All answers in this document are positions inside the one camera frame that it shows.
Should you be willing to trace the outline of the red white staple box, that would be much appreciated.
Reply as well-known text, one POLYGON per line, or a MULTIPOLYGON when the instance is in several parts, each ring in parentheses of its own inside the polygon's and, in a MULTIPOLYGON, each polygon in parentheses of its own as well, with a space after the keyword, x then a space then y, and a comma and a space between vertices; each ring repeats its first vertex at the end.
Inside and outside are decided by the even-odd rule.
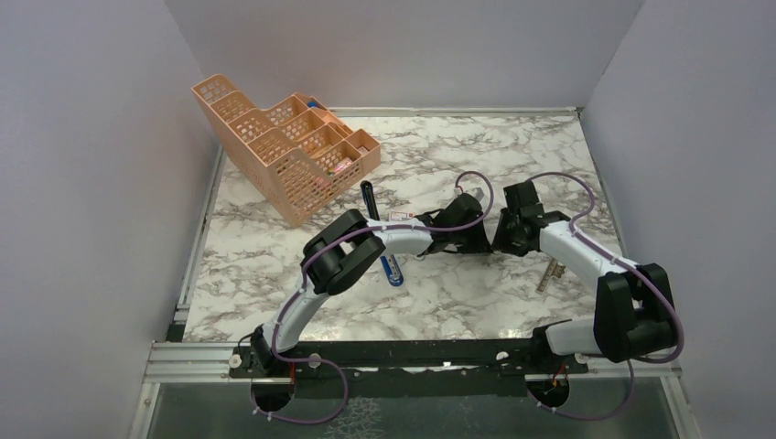
POLYGON ((405 211, 391 211, 389 213, 389 221, 407 221, 412 220, 415 217, 413 212, 405 211))

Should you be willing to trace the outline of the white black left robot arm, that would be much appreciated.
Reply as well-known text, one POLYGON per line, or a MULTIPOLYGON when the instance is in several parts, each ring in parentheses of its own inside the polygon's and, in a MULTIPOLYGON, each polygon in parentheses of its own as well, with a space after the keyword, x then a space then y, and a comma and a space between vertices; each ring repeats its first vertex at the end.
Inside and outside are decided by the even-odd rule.
POLYGON ((383 256, 426 256, 451 249, 489 253, 483 221, 491 209, 461 193, 444 209, 399 221, 346 211, 305 245, 295 291, 253 332, 253 364, 269 376, 283 371, 287 351, 296 347, 320 307, 352 288, 383 256))

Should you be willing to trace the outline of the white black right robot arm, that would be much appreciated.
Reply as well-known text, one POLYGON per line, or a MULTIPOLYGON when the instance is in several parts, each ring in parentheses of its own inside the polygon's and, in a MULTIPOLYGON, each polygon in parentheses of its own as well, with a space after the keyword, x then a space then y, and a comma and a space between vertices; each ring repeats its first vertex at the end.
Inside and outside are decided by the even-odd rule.
POLYGON ((575 354, 654 363, 658 351, 672 351, 666 361, 681 353, 684 330, 663 267, 621 258, 586 235, 575 219, 545 210, 532 181, 506 187, 504 196, 493 248, 516 256, 544 253, 596 293, 593 316, 533 331, 527 351, 535 369, 549 372, 575 354))

